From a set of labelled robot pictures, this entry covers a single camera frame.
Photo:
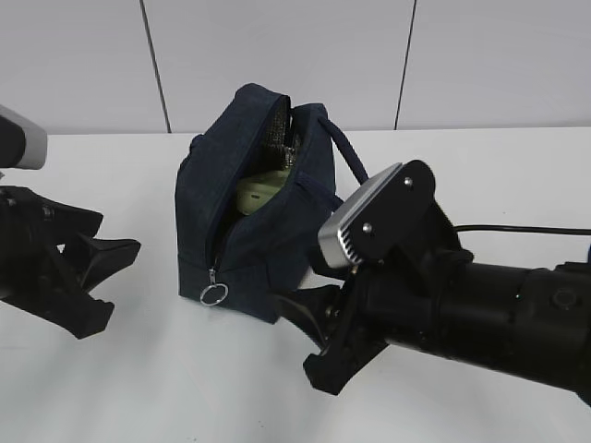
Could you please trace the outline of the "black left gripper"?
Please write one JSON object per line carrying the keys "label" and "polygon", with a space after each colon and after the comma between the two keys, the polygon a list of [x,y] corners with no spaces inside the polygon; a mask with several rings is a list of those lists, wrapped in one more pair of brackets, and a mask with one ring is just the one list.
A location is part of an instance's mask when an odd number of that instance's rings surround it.
{"label": "black left gripper", "polygon": [[[103,332],[115,305],[89,292],[131,266],[141,243],[94,238],[102,221],[100,212],[52,201],[27,187],[3,186],[1,300],[79,340]],[[76,242],[76,260],[65,257]]]}

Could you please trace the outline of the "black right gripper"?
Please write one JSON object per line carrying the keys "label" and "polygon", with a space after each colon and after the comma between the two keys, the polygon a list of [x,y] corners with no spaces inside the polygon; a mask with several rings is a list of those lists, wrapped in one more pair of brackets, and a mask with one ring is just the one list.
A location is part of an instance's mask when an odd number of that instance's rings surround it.
{"label": "black right gripper", "polygon": [[390,344],[474,364],[466,337],[447,328],[443,308],[460,293],[459,279],[474,255],[465,249],[393,249],[382,261],[352,261],[324,253],[322,264],[345,271],[341,288],[271,293],[273,307],[320,349],[304,361],[314,389],[338,395]]}

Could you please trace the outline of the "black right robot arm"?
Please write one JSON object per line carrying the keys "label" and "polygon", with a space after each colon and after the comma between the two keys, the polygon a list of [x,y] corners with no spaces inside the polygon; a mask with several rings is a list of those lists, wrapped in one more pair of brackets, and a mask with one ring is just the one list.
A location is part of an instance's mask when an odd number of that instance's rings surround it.
{"label": "black right robot arm", "polygon": [[336,395],[391,345],[590,399],[590,267],[476,263],[440,251],[413,266],[399,254],[361,265],[340,285],[271,295],[278,315],[318,347],[310,385]]}

